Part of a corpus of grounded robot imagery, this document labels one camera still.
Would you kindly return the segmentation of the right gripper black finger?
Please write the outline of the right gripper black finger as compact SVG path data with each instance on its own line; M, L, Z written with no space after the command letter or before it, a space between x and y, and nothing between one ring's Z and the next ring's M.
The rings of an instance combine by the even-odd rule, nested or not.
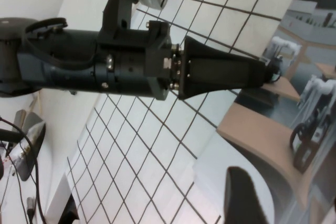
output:
M224 223L268 223L252 178L238 166L226 171Z

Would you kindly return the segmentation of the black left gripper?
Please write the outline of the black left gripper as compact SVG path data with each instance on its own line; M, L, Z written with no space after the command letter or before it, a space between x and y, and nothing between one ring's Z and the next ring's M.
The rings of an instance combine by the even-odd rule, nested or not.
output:
M267 82L265 64L253 58L229 54L187 36L184 52L171 41L170 25L149 21L144 76L152 97L164 101L179 87L185 100L219 90L259 88Z

